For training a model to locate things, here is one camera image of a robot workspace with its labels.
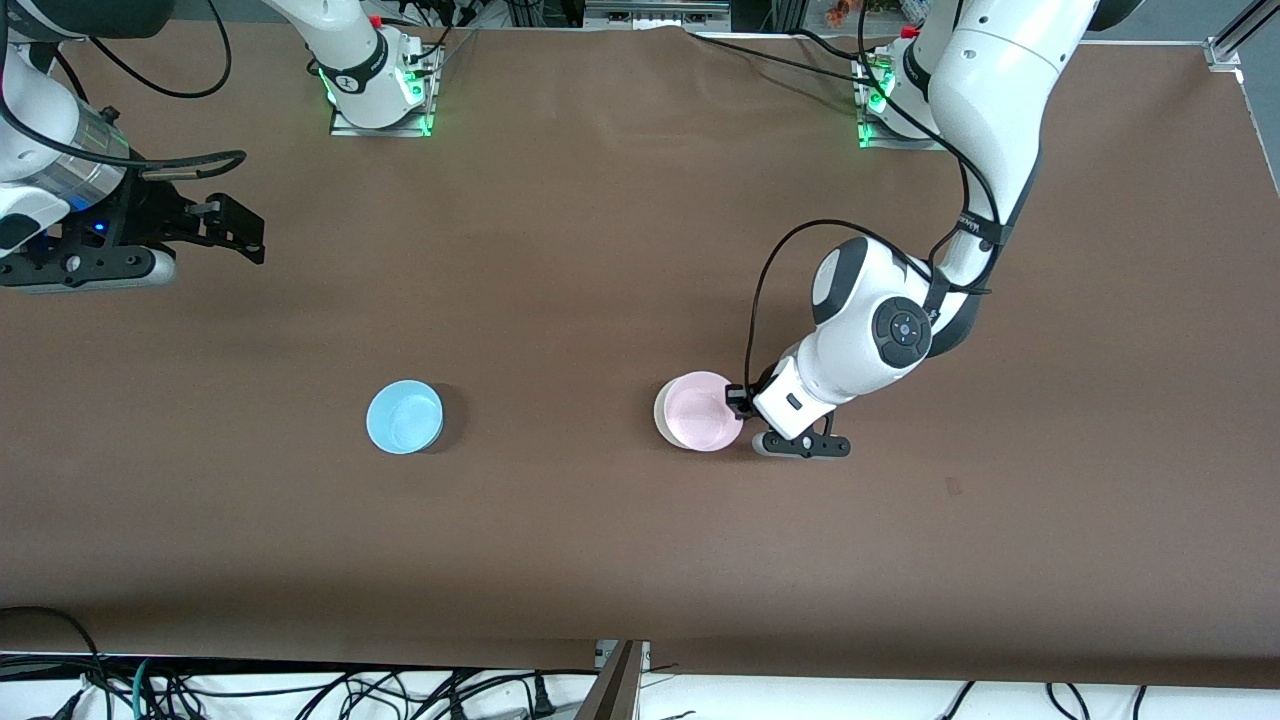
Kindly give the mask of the pink bowl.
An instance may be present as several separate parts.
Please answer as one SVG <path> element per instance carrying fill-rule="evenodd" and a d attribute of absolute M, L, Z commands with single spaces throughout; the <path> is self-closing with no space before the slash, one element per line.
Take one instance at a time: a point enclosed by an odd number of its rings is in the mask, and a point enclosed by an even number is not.
<path fill-rule="evenodd" d="M 666 418 L 677 448 L 716 452 L 737 441 L 742 420 L 724 402 L 726 378 L 713 372 L 690 372 L 673 379 Z"/>

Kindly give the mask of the blue bowl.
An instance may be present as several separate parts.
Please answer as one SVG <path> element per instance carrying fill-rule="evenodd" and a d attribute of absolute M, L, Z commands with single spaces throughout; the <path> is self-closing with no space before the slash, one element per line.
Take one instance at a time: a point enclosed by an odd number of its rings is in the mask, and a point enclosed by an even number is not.
<path fill-rule="evenodd" d="M 444 404 L 435 388 L 421 380 L 397 380 L 370 401 L 365 427 L 383 452 L 416 454 L 435 443 L 444 429 Z"/>

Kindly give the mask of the brown table cover sheet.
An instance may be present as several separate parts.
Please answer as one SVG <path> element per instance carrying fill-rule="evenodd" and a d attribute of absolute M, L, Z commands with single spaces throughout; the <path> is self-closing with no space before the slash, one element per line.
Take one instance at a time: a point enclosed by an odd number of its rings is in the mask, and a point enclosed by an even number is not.
<path fill-rule="evenodd" d="M 677 29 L 493 31 L 429 138 L 337 138 L 282 24 L 166 100 L 67 56 L 146 154 L 243 149 L 260 266 L 0 292 L 0 606 L 115 653 L 1280 688 L 1280 197 L 1198 47 L 1088 44 L 954 351 L 842 407 L 841 460 L 680 451 L 686 372 L 742 377 L 774 243 L 924 254 L 943 152 L 861 149 L 835 79 Z M 416 454 L 369 438 L 439 393 Z"/>

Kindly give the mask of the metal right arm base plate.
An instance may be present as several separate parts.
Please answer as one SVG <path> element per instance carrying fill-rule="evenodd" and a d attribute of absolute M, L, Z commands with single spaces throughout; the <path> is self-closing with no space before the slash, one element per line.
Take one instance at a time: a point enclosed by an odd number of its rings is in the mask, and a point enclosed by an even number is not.
<path fill-rule="evenodd" d="M 392 28 L 379 33 L 384 47 L 372 61 L 349 70 L 320 67 L 332 105 L 333 136 L 417 138 L 433 133 L 442 78 L 438 46 Z"/>

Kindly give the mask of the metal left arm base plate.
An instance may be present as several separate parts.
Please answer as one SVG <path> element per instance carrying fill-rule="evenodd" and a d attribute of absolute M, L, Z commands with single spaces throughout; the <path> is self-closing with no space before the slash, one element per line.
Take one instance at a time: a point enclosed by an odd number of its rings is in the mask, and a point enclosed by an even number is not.
<path fill-rule="evenodd" d="M 899 59 L 881 51 L 869 53 L 870 72 L 859 61 L 852 61 L 856 79 L 874 78 L 886 91 L 888 100 L 937 133 L 927 100 L 922 91 L 901 72 Z M 873 87 L 858 86 L 855 94 L 859 143 L 864 149 L 937 150 L 943 149 L 922 133 L 901 114 L 895 111 L 884 95 Z"/>

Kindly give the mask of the aluminium profile post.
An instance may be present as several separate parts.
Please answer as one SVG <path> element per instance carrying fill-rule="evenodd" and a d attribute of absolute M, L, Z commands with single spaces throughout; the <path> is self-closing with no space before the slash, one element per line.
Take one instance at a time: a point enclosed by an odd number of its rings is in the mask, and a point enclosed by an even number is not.
<path fill-rule="evenodd" d="M 643 675 L 652 669 L 648 641 L 599 641 L 604 665 L 573 720 L 637 720 Z"/>

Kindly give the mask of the aluminium rail with connectors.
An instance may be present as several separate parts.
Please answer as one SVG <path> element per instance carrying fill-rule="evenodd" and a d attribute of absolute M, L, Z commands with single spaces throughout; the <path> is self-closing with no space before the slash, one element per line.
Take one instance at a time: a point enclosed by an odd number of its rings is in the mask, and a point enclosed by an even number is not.
<path fill-rule="evenodd" d="M 585 29 L 654 29 L 675 26 L 692 32 L 731 32 L 730 0 L 584 0 Z"/>

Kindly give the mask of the aluminium corner frame profile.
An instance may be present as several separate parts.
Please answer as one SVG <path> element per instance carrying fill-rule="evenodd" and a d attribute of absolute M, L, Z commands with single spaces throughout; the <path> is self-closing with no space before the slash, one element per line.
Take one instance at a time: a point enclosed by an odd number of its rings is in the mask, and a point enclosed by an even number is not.
<path fill-rule="evenodd" d="M 1208 69 L 1215 73 L 1238 70 L 1239 51 L 1276 18 L 1280 18 L 1280 0 L 1249 0 L 1216 35 L 1202 44 Z"/>

